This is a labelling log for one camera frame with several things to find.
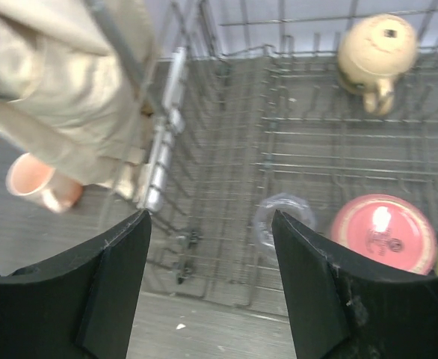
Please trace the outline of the beige cloth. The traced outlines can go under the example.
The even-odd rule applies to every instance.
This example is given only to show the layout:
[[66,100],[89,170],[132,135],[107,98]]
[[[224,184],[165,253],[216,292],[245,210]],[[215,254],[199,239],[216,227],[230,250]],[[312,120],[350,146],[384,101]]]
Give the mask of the beige cloth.
[[0,1],[0,134],[82,185],[138,201],[153,108],[82,1]]

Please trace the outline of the beige round mug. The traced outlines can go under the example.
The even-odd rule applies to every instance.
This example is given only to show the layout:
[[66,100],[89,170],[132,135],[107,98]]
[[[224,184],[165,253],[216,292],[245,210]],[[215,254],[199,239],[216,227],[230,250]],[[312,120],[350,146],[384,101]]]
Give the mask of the beige round mug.
[[395,83],[416,62],[418,38],[405,19],[389,13],[366,17],[344,36],[337,51],[339,84],[363,98],[369,114],[393,107]]

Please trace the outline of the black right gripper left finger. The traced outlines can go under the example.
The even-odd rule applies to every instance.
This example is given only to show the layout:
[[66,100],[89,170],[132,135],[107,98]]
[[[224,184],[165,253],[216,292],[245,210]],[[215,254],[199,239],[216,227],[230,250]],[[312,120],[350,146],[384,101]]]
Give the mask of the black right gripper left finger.
[[0,358],[124,358],[152,223],[137,212],[86,242],[0,275]]

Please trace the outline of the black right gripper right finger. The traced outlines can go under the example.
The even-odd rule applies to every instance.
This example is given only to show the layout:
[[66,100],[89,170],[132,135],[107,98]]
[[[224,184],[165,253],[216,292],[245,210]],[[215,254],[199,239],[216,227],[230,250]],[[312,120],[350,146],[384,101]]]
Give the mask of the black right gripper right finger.
[[298,358],[438,358],[438,277],[385,266],[284,212],[274,244]]

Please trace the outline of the white metal clothes rack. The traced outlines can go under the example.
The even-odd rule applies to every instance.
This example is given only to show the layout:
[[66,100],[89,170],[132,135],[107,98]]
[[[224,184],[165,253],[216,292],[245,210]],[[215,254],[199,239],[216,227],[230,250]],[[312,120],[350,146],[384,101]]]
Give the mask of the white metal clothes rack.
[[148,186],[141,201],[141,206],[150,212],[157,212],[162,207],[176,136],[185,129],[180,107],[183,103],[185,80],[188,78],[187,57],[186,48],[178,47],[168,68],[161,99],[165,114],[158,118],[155,127],[149,158]]

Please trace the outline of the peach pink mug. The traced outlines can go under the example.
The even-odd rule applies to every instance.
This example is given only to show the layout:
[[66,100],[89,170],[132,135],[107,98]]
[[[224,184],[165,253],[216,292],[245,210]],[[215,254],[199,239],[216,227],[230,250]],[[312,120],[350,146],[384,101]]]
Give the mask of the peach pink mug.
[[5,178],[7,190],[16,197],[35,203],[53,213],[75,206],[83,186],[48,166],[30,153],[24,153],[10,166]]

